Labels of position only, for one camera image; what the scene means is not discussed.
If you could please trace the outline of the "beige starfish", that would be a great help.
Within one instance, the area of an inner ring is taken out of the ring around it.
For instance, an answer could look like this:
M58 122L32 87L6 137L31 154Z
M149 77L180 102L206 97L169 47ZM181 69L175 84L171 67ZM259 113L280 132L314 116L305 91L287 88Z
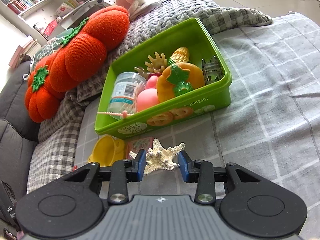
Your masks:
M174 147L164 148L157 138L153 139L152 148L146 151L146 166L144 176L156 171L174 171L179 168L179 164L174 162L178 154L185 149L185 143L180 143ZM137 153L130 152L130 158L135 158Z

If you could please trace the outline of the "cotton swab jar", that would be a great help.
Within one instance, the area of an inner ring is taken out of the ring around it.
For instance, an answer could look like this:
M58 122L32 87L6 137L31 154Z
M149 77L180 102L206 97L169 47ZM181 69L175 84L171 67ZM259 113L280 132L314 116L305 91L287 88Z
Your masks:
M123 111L127 114L137 112L137 97L145 89L146 79L138 73L123 72L114 83L113 92L107 111L115 119L122 119Z

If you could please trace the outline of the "pink toy pig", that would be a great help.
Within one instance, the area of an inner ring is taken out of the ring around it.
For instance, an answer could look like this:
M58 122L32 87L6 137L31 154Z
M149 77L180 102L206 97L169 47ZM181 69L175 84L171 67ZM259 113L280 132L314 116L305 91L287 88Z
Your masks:
M156 84L158 80L158 75L152 75L147 81L145 85L145 89L140 92L139 96L137 97L137 112L141 112L147 108L150 108L154 105L159 104L159 99L157 96L157 89ZM107 114L112 115L112 113L106 112L99 112L99 114ZM123 111L122 116L123 118L127 118L134 114L127 114L126 111Z

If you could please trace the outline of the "orange toy pumpkin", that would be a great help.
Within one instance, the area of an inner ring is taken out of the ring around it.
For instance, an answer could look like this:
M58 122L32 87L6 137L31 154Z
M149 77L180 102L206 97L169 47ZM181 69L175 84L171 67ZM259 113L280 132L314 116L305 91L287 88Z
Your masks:
M173 99L205 85L202 70L187 62L168 66L157 80L156 89L160 102Z

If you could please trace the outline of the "tortoiseshell hair claw clip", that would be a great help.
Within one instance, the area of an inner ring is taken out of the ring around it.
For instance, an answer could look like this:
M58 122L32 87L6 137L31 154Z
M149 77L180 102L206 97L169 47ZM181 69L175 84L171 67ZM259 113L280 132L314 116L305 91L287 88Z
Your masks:
M206 85L220 81L224 76L221 63L215 55L209 61L202 59L201 66Z

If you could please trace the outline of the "tan rubber octopus toy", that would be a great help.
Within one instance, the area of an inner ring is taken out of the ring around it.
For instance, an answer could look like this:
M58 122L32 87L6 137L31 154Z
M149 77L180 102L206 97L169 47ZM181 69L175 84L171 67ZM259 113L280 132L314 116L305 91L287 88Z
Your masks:
M146 68L151 73L162 73L168 66L164 53L155 52L155 58L148 56L149 62L145 61Z

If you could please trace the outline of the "toy corn cob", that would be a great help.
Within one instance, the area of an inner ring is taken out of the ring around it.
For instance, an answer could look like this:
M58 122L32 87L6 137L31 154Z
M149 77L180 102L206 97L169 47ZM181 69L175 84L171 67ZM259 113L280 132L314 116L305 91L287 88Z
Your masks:
M189 62L190 54L187 47L180 47L176 49L173 54L168 59L168 66L179 63L179 62Z

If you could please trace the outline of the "yellow toy pot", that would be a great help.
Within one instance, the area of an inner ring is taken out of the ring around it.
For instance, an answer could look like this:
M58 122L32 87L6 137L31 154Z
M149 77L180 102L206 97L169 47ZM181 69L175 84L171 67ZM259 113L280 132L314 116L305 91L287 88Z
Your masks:
M101 137L93 147L88 158L89 163L99 163L101 167L112 166L115 161L125 158L125 142L106 135Z

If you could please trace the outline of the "pink toy box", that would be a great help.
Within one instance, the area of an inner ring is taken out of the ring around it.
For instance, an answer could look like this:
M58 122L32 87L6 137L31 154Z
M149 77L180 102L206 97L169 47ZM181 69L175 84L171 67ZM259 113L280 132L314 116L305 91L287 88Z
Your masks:
M152 148L153 137L140 138L137 140L131 140L126 144L126 157L130 159L130 152L138 153L139 150L148 150Z

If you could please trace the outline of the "grey checked quilt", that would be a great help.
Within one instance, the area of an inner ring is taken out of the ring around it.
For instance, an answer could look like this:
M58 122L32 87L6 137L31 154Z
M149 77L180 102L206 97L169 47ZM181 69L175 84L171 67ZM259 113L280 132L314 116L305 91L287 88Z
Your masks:
M65 92L57 113L41 122L39 144L29 168L28 193L71 171L85 108L103 91L111 63L137 47L150 46L166 30L190 18L199 19L211 35L237 27L261 27L272 23L270 16L255 9L220 7L212 0L168 0L134 20L123 42L110 52L101 70Z

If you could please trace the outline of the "grey sofa backrest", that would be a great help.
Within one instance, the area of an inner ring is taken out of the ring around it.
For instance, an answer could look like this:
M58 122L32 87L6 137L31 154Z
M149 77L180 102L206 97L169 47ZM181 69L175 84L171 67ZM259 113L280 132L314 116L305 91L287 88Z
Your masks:
M29 117L24 105L30 62L19 65L1 91L1 180L14 192L16 200L27 192L29 167L38 144L40 125Z

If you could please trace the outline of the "grey grid bedsheet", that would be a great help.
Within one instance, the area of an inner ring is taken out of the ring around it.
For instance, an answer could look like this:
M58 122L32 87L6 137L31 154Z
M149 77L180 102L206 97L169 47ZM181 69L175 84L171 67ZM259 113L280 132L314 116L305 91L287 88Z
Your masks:
M193 159L237 163L299 195L308 208L300 235L319 239L319 25L289 12L213 39L233 77L231 104L126 144L183 142Z

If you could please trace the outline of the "left orange pumpkin cushion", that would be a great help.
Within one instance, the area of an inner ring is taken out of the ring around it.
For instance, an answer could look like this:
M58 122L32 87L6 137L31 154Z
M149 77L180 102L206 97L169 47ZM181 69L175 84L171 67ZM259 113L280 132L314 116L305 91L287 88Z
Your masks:
M66 50L60 49L41 59L29 76L24 104L31 120L36 123L54 117L66 91L78 85L65 73L54 78L54 81L62 81L62 91L58 92L52 87L51 71L65 67L65 59Z

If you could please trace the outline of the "green patterned pillow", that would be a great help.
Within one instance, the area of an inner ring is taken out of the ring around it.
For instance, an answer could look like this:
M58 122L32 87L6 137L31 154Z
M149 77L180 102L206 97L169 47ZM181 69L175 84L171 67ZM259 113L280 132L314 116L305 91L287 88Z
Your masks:
M69 28L63 31L61 34L56 37L50 39L41 49L33 56L30 63L30 71L33 71L37 63L46 56L51 55L56 52L61 47L61 42L64 38L71 34L74 28Z

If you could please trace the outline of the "white bookshelf with books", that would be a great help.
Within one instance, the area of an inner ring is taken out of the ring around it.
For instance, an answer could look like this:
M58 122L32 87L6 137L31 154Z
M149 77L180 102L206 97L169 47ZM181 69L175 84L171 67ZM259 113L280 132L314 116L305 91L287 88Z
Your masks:
M50 38L45 29L84 0L1 0L1 15L25 35L44 45Z

